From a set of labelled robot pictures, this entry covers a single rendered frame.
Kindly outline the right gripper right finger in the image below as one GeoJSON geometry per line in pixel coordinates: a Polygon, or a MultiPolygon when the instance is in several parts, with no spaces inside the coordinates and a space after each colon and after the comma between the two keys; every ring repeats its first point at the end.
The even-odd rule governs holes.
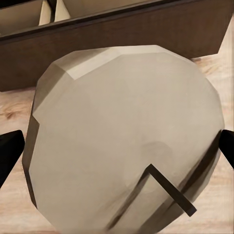
{"type": "Polygon", "coordinates": [[[218,146],[234,169],[234,132],[223,130],[218,146]]]}

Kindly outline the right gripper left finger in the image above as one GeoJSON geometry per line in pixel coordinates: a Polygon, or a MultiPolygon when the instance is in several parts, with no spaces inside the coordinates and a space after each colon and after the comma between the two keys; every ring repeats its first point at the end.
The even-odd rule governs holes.
{"type": "Polygon", "coordinates": [[[24,145],[22,130],[0,135],[0,188],[23,153],[24,145]]]}

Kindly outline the pillar candle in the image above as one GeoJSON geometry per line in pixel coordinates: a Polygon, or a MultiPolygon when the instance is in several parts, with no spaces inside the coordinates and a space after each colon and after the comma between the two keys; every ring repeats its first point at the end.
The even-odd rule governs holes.
{"type": "Polygon", "coordinates": [[[156,234],[220,159],[225,122],[202,70],[159,45],[73,51],[37,82],[22,166],[60,234],[156,234]]]}

